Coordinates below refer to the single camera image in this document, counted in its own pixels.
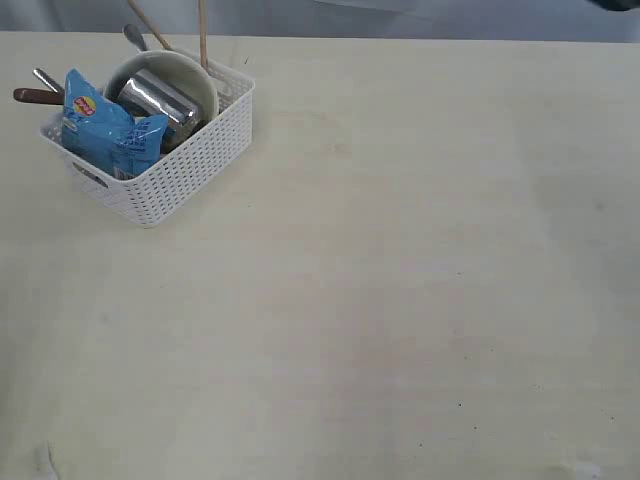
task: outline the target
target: white tabletop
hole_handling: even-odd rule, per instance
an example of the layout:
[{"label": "white tabletop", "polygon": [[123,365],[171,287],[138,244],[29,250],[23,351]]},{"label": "white tabletop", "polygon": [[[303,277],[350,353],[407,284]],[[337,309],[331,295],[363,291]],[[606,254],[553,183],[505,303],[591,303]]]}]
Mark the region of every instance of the white tabletop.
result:
[{"label": "white tabletop", "polygon": [[209,50],[253,145],[143,230],[10,96],[132,47],[0,34],[0,478],[637,478],[640,49]]}]

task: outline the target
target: stainless steel cup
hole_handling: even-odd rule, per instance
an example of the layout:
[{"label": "stainless steel cup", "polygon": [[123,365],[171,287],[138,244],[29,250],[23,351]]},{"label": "stainless steel cup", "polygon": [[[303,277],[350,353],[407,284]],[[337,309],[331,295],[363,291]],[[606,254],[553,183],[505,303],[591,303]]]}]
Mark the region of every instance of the stainless steel cup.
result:
[{"label": "stainless steel cup", "polygon": [[144,68],[122,87],[116,102],[137,117],[157,114],[169,117],[162,138],[163,152],[176,148],[206,123],[202,107],[193,98]]}]

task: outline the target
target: table surface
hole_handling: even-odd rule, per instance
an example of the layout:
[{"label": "table surface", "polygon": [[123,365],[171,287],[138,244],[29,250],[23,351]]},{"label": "table surface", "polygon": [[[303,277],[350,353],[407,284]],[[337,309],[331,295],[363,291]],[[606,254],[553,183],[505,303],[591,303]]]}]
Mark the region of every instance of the table surface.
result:
[{"label": "table surface", "polygon": [[132,47],[0,33],[0,478],[638,478],[638,47],[209,50],[254,142],[144,230],[10,97]]}]

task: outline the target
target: chopstick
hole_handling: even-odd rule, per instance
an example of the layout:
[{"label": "chopstick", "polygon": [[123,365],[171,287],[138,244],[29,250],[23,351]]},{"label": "chopstick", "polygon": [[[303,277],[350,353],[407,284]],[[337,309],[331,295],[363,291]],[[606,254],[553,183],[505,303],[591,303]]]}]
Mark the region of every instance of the chopstick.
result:
[{"label": "chopstick", "polygon": [[198,15],[200,16],[200,65],[208,71],[207,58],[207,11],[205,0],[198,0]]},{"label": "chopstick", "polygon": [[158,30],[156,30],[156,28],[151,23],[151,20],[149,20],[147,18],[147,16],[144,14],[144,12],[140,9],[140,7],[138,7],[138,5],[136,4],[135,0],[128,0],[128,2],[129,2],[129,6],[131,7],[131,9],[134,12],[136,12],[136,15],[138,15],[138,18],[140,18],[140,20],[142,20],[142,23],[144,23],[147,26],[147,28],[151,31],[151,33],[153,33],[153,35],[162,44],[164,49],[165,50],[173,50],[173,48],[171,48],[171,45],[169,45],[169,42],[167,42],[164,39],[164,37],[160,34],[160,32]]}]

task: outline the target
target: white plastic basket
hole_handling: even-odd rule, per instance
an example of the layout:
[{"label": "white plastic basket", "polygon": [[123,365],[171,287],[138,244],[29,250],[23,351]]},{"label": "white plastic basket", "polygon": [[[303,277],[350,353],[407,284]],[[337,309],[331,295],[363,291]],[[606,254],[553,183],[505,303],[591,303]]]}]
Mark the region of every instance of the white plastic basket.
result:
[{"label": "white plastic basket", "polygon": [[133,223],[153,227],[171,215],[251,143],[255,82],[209,60],[221,113],[155,165],[131,180],[117,180],[60,145],[62,113],[40,128],[82,190]]}]

